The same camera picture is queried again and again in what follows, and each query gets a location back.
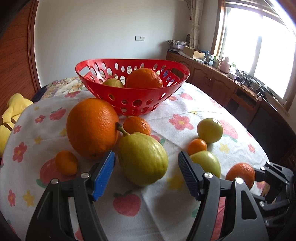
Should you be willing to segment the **small tangerine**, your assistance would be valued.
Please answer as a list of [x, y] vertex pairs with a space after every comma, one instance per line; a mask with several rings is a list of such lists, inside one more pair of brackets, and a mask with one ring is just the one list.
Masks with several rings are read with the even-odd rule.
[[77, 157], [70, 151], [60, 151], [55, 156], [55, 167], [57, 171], [66, 176], [76, 175], [79, 162]]
[[207, 143], [201, 138], [196, 138], [189, 143], [187, 153], [190, 156], [200, 151], [206, 151], [207, 149]]

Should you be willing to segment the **green apple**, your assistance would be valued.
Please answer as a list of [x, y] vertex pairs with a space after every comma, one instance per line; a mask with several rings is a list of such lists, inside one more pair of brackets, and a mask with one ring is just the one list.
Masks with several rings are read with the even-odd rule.
[[217, 178], [221, 176], [221, 165], [218, 158], [209, 151], [200, 151], [190, 155], [191, 160], [199, 164], [205, 172], [212, 173]]

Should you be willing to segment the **round yellow-green apple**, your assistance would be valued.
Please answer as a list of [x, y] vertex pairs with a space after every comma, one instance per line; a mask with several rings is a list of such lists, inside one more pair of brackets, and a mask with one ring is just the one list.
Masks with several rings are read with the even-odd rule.
[[223, 126], [214, 118], [205, 118], [198, 123], [197, 133], [207, 144], [212, 144], [221, 139]]

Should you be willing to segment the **large orange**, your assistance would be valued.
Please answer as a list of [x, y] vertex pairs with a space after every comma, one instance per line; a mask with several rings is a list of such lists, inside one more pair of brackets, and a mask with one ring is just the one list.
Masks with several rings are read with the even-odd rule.
[[139, 68], [134, 70], [125, 81], [126, 88], [149, 89], [160, 88], [163, 81], [153, 70], [148, 68]]
[[88, 98], [76, 104], [68, 114], [66, 130], [73, 149], [82, 157], [98, 160], [114, 148], [119, 131], [117, 113], [108, 102]]

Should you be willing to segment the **yellow-green pear with stem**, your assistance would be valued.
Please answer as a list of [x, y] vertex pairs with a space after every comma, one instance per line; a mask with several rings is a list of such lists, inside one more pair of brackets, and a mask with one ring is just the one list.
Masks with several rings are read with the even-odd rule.
[[163, 178], [169, 165], [164, 147], [143, 133], [129, 134], [120, 123], [116, 127], [123, 133], [119, 141], [118, 160], [126, 178], [139, 187], [151, 185]]

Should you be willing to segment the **wooden chair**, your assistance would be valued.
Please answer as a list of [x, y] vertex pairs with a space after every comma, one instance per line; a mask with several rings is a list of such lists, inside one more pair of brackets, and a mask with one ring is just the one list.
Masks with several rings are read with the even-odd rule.
[[227, 111], [231, 113], [245, 128], [251, 124], [254, 119], [261, 101], [254, 100], [246, 94], [233, 94], [226, 106]]

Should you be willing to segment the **long wooden sideboard cabinet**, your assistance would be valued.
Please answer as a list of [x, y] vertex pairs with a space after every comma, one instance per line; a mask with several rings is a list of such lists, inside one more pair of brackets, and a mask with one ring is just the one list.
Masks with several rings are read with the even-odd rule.
[[195, 85], [226, 109], [233, 94], [246, 94], [254, 100], [261, 101], [260, 107], [248, 126], [260, 138], [271, 138], [275, 141], [295, 143], [295, 133], [280, 113], [271, 105], [267, 97], [258, 96], [254, 91], [231, 80], [221, 71], [180, 54], [168, 51], [166, 59], [181, 63], [189, 68], [191, 75], [187, 82]]

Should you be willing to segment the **yellow plush toy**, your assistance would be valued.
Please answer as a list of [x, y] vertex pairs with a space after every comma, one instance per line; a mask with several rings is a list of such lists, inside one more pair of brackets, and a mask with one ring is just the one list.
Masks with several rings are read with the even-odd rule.
[[31, 104], [33, 104], [33, 102], [24, 98], [20, 93], [16, 93], [10, 97], [7, 104], [8, 108], [1, 116], [1, 157], [4, 154], [9, 136], [15, 128], [16, 121], [21, 113]]

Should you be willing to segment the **medium bumpy tangerine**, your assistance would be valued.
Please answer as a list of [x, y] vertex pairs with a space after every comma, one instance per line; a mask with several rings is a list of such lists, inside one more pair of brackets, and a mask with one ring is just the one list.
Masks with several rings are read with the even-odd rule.
[[149, 123], [139, 116], [132, 116], [127, 118], [123, 123], [123, 128], [129, 134], [139, 132], [148, 136], [151, 135], [151, 127]]

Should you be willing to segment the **wooden framed window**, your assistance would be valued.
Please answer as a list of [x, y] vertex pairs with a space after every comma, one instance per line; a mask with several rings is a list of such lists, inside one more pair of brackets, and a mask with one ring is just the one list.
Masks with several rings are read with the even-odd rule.
[[295, 97], [295, 23], [276, 1], [218, 1], [212, 50], [289, 110]]

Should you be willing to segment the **cardboard box on sideboard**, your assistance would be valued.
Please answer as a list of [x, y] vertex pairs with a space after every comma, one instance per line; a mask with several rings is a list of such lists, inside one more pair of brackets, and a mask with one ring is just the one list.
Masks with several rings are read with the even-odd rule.
[[194, 48], [190, 48], [188, 46], [185, 46], [183, 49], [183, 53], [188, 55], [190, 58], [195, 58], [195, 59], [203, 59], [205, 56], [205, 53], [196, 51]]

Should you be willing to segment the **red perforated plastic fruit basket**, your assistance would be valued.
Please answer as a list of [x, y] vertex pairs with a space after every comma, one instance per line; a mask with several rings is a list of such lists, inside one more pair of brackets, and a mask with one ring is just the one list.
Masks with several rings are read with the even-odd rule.
[[189, 78], [189, 68], [159, 59], [89, 59], [75, 71], [93, 96], [109, 102], [119, 115], [150, 113]]

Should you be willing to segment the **large orange in basket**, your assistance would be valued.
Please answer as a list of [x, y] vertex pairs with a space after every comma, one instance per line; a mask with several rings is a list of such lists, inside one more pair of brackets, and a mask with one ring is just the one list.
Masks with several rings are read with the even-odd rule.
[[163, 81], [153, 70], [148, 68], [139, 68], [134, 70], [125, 81], [126, 88], [149, 89], [160, 88]]

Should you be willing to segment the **stack of magazines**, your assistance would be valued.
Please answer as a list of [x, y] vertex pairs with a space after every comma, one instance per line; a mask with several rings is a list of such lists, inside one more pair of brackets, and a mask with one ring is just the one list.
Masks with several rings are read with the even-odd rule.
[[188, 42], [177, 41], [177, 40], [168, 40], [168, 44], [170, 45], [171, 49], [176, 49], [177, 51], [182, 51], [184, 47], [189, 46]]

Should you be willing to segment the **white wall switch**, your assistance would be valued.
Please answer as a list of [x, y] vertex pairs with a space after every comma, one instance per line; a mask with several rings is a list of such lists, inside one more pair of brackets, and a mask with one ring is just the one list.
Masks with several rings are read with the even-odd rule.
[[142, 41], [142, 42], [144, 42], [145, 41], [145, 37], [135, 36], [135, 41]]

